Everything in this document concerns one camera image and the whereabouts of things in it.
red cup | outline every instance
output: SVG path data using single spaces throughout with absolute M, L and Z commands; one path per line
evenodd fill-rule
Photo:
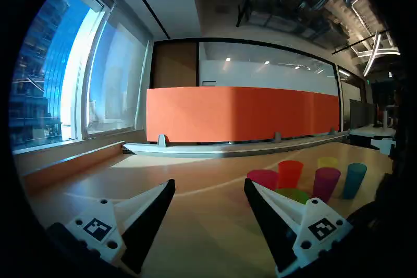
M 275 191 L 277 188 L 277 172 L 271 170 L 253 170 L 248 172 L 248 178 L 270 190 Z
M 298 161 L 283 161 L 278 164 L 278 189 L 296 189 L 304 164 Z
M 335 168 L 322 167 L 316 170 L 312 198 L 320 198 L 327 203 L 332 196 L 340 177 L 340 171 Z

blue cup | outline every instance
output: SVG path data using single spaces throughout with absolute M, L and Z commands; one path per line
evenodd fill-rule
M 366 169 L 366 166 L 360 163 L 353 163 L 348 166 L 348 174 L 342 195 L 344 199 L 353 199 L 355 197 L 365 176 Z

orange wall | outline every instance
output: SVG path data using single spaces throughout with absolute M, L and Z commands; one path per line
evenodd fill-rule
M 149 89 L 147 141 L 165 134 L 169 142 L 273 139 L 339 129 L 334 95 L 248 87 Z

table surface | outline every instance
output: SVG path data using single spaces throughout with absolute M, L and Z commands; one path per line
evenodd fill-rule
M 377 150 L 332 142 L 277 154 L 223 159 L 121 154 L 30 199 L 40 222 L 67 223 L 91 201 L 119 202 L 173 178 L 176 194 L 142 268 L 141 277 L 275 277 L 275 263 L 243 191 L 247 172 L 304 163 L 298 188 L 312 192 L 317 159 L 333 156 L 341 177 L 329 205 L 347 217 L 374 199 L 392 161 Z M 367 173 L 353 200 L 340 199 L 350 163 Z
M 350 131 L 350 134 L 373 138 L 375 136 L 393 137 L 395 135 L 395 132 L 396 130 L 390 127 L 384 129 L 383 127 L 374 127 L 373 125 L 368 125 L 357 129 L 353 129 Z

glass building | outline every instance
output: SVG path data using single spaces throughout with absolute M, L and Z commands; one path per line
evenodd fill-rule
M 81 0 L 47 0 L 29 28 L 9 101 L 14 150 L 63 140 L 62 85 L 72 45 L 89 9 Z

